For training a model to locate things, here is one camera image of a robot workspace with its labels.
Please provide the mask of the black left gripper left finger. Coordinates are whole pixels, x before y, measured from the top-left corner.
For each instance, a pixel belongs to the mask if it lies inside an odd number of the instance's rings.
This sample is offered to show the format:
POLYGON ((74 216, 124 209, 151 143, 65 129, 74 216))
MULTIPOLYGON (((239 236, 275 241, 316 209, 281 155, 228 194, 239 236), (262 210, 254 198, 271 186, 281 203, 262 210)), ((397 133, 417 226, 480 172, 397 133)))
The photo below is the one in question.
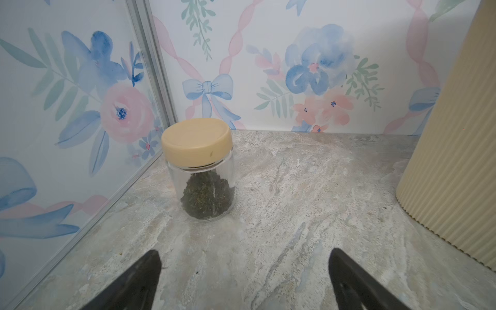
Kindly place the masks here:
POLYGON ((84 309, 151 309, 162 263, 159 252, 146 252, 84 309))

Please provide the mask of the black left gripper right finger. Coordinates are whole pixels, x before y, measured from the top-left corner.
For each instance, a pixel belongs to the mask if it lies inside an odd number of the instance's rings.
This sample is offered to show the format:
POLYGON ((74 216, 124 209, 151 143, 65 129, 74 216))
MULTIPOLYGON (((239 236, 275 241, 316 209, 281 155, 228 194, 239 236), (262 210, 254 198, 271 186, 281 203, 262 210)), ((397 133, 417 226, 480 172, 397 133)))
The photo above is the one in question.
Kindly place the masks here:
POLYGON ((328 270, 339 309, 408 309, 342 249, 331 251, 328 270))

